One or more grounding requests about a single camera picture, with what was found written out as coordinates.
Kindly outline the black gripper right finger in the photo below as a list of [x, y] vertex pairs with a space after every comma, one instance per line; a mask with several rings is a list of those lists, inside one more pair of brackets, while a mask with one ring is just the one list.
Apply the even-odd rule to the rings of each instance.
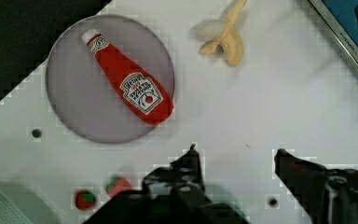
[[283, 148], [275, 174], [310, 216], [312, 224], [358, 224], [358, 170], [328, 169]]

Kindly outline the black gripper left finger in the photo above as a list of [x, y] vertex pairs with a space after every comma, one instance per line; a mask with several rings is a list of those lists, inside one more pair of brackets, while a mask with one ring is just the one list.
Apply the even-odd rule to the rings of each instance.
[[200, 154], [185, 155], [144, 177], [142, 188], [112, 197], [83, 224], [250, 224], [228, 203], [206, 196]]

